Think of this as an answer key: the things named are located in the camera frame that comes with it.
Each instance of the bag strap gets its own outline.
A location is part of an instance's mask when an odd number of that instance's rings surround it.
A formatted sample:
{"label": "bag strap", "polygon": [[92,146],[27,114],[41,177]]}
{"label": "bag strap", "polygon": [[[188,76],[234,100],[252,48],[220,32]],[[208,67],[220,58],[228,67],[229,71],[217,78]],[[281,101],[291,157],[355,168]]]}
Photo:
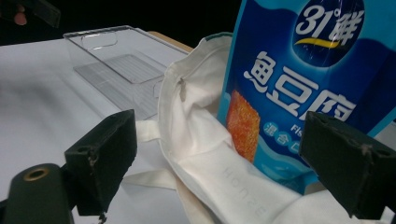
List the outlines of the bag strap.
{"label": "bag strap", "polygon": [[[160,139],[157,120],[139,120],[136,123],[137,142]],[[127,175],[122,182],[139,186],[173,189],[177,192],[191,224],[215,223],[201,201],[181,182],[177,175],[166,169]]]}

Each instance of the wrinkled white fabric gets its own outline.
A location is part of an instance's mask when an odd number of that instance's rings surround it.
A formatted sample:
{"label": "wrinkled white fabric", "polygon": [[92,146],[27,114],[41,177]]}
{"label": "wrinkled white fabric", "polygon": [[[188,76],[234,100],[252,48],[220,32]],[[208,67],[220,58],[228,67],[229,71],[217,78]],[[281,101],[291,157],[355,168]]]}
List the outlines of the wrinkled white fabric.
{"label": "wrinkled white fabric", "polygon": [[[163,155],[181,180],[170,186],[191,191],[179,193],[191,223],[216,222],[209,214],[199,215],[200,202],[222,223],[374,223],[349,218],[327,190],[302,196],[278,185],[235,152],[231,136],[214,116],[231,40],[229,35],[203,39],[188,57],[167,68],[158,126],[148,124],[158,127],[152,137],[159,137]],[[138,136],[141,130],[141,139],[149,140],[150,128],[142,122]],[[133,176],[128,181],[144,184]],[[168,185],[160,181],[158,186]]]}
{"label": "wrinkled white fabric", "polygon": [[214,223],[211,214],[186,186],[168,170],[147,171],[125,176],[124,183],[176,190],[191,224]]}

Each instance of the fish tofu package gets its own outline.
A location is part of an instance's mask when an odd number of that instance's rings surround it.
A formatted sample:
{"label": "fish tofu package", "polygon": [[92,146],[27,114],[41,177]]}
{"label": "fish tofu package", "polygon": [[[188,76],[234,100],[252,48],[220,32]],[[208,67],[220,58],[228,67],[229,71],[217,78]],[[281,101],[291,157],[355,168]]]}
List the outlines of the fish tofu package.
{"label": "fish tofu package", "polygon": [[218,119],[238,153],[304,193],[307,111],[374,137],[396,118],[396,1],[243,0]]}

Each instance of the brass screw hole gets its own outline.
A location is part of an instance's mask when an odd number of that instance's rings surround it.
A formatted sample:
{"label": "brass screw hole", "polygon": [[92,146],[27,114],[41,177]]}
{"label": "brass screw hole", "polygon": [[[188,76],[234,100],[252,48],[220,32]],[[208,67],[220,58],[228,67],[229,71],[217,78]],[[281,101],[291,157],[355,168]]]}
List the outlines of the brass screw hole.
{"label": "brass screw hole", "polygon": [[25,181],[36,181],[38,179],[43,178],[44,176],[46,176],[47,174],[50,173],[50,170],[46,167],[39,167],[36,168],[30,172],[28,172],[23,179]]}

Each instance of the transparent plastic container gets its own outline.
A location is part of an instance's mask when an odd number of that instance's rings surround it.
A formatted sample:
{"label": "transparent plastic container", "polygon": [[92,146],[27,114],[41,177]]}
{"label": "transparent plastic container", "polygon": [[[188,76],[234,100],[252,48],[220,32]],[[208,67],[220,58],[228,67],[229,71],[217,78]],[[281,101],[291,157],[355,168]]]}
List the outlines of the transparent plastic container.
{"label": "transparent plastic container", "polygon": [[134,109],[140,120],[157,114],[169,63],[162,59],[187,54],[130,26],[68,33],[64,39],[74,70],[120,110]]}

